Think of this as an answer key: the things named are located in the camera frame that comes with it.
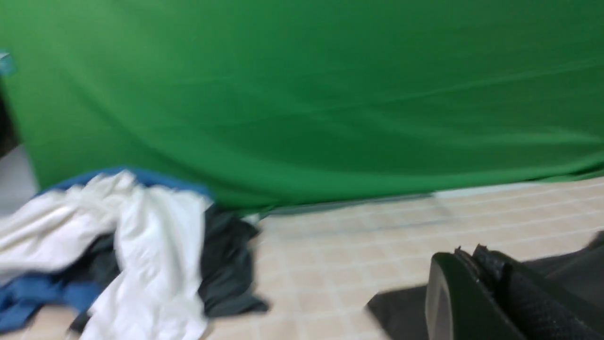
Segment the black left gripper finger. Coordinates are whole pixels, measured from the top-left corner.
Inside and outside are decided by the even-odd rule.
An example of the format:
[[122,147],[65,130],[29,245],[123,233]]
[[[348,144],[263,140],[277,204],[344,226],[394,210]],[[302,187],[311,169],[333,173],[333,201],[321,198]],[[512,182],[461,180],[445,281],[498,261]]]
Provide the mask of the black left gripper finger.
[[603,312],[485,246],[431,258],[430,340],[601,340]]

